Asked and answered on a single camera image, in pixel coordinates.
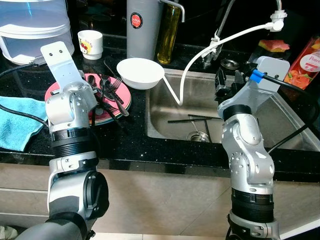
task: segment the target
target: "kitchen sink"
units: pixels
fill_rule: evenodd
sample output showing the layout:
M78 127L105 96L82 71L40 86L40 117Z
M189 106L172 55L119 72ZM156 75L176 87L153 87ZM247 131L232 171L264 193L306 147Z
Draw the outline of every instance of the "kitchen sink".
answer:
M177 95L182 73L181 70L165 69L165 76ZM210 139L212 143L221 143L224 121L219 119L217 112L214 78L215 75L212 73L188 72L184 83L182 106L175 102L163 80L147 90L145 115L147 135L151 138L199 141L198 130L203 135L203 140ZM231 85L233 80L233 76L227 76L226 84ZM197 130L191 122L168 123L170 120L187 120L190 118L188 115L213 118L206 121L207 128L205 121L195 121ZM266 148L272 147L304 124L278 93L264 102L255 116L258 118ZM280 148L320 152L320 141L307 129Z

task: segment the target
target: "blue towel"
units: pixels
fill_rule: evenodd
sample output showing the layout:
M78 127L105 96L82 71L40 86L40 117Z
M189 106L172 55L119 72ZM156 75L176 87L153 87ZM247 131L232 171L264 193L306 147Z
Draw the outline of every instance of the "blue towel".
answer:
M0 96L0 104L8 109L35 115L47 120L45 102L25 97ZM30 137L37 134L42 123L0 109L0 147L23 151Z

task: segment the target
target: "glass bottle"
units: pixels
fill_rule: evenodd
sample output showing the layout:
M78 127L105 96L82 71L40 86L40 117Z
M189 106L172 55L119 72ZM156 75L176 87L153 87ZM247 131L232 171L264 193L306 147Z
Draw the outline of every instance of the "glass bottle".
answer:
M171 62L172 51L174 48L181 9L167 5L162 20L162 33L159 40L158 61L162 64Z

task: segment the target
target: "red label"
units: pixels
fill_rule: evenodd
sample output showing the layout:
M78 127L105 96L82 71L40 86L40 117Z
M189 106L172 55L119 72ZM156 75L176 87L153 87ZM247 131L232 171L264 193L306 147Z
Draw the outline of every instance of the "red label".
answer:
M142 17L139 13L137 12L133 12L131 14L131 25L132 27L134 27L135 29L139 29L142 26Z

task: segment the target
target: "granite countertop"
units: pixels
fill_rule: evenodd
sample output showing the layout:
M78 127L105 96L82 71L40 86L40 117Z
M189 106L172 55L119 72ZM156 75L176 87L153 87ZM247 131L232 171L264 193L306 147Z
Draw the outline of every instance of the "granite countertop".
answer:
M175 48L175 58L165 68L181 69L200 47L178 45ZM248 54L222 51L221 58L232 56L236 61L248 59ZM74 62L79 69L89 71L94 66L99 72L108 74L104 67L106 58L112 69L126 58L123 41L104 39L102 59L87 60L81 54L75 53ZM12 67L12 63L3 57L0 60L0 70ZM201 61L197 61L191 71L214 73L218 65L203 69ZM45 91L55 80L48 67L26 68L8 74L1 79L0 95L7 97L29 97L43 100ZM160 139L148 137L145 130L146 91L130 88L132 103L130 116L119 120L127 129L124 132L114 122L95 126L94 131L100 141L99 168L114 170L166 172L176 174L191 174L204 176L228 177L228 157L221 144L199 143L183 140ZM15 152L0 148L0 163L28 164L48 166L53 159L49 131L43 128L39 134L31 137L24 152ZM320 152L276 149L272 153L275 165L275 180L318 182L320 179Z

